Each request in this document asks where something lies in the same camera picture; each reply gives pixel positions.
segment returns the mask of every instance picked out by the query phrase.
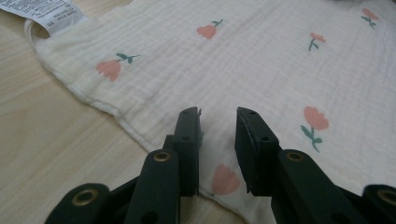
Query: care label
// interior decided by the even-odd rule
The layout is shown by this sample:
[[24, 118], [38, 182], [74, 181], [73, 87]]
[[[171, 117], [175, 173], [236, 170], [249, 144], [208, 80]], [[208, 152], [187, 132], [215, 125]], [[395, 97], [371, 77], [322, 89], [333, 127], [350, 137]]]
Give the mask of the care label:
[[71, 0], [0, 0], [0, 8], [39, 23], [50, 35], [87, 19]]

